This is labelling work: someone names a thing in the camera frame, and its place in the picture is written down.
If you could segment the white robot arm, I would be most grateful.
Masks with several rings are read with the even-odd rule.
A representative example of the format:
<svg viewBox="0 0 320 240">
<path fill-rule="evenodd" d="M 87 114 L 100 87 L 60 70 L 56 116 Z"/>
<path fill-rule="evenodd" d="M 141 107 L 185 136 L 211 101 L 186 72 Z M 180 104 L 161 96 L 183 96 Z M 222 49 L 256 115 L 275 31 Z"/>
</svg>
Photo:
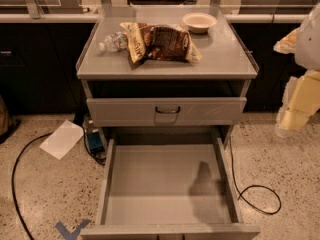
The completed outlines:
<svg viewBox="0 0 320 240">
<path fill-rule="evenodd" d="M 320 109 L 320 4 L 274 50 L 293 53 L 296 64 L 306 69 L 303 76 L 289 78 L 283 93 L 275 132 L 286 138 L 300 131 Z"/>
</svg>

